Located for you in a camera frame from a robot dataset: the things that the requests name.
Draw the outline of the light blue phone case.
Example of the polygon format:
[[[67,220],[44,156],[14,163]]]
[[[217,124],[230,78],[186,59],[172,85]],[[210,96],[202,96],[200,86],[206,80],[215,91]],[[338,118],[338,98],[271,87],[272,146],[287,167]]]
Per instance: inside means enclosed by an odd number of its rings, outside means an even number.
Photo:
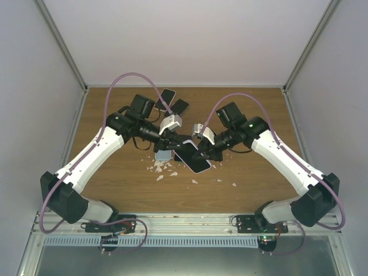
[[[172,150],[159,150],[155,153],[155,160],[160,162],[168,162],[172,158]]]

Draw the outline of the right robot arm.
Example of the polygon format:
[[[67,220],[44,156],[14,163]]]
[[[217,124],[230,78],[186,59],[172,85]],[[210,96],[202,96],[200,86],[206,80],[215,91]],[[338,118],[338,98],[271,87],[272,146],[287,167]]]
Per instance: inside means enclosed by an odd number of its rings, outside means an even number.
[[[220,162],[223,151],[244,144],[273,165],[297,193],[289,200],[268,201],[255,211],[259,232],[267,233],[276,223],[288,220],[312,227],[338,204],[339,178],[313,168],[286,146],[263,118],[246,119],[234,102],[216,113],[226,130],[215,134],[208,126],[195,124],[193,136],[200,143],[194,158]]]

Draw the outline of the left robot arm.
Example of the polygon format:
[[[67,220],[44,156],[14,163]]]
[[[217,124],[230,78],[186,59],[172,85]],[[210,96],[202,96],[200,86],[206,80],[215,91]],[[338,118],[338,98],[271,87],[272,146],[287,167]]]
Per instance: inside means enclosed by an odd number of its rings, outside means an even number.
[[[84,219],[97,221],[105,232],[116,230],[117,210],[103,201],[87,199],[81,193],[103,163],[131,139],[149,141],[155,152],[181,146],[175,130],[181,127],[182,119],[172,114],[155,125],[147,120],[154,104],[153,100],[136,95],[130,106],[107,116],[92,141],[72,161],[56,173],[45,172],[40,185],[46,207],[70,224]]]

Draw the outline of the black smartphone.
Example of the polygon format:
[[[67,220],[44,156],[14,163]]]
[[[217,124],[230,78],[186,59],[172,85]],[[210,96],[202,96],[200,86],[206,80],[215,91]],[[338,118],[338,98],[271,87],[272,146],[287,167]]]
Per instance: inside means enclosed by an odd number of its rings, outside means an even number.
[[[174,155],[174,161],[179,162],[179,163],[183,162],[182,159],[178,155]]]

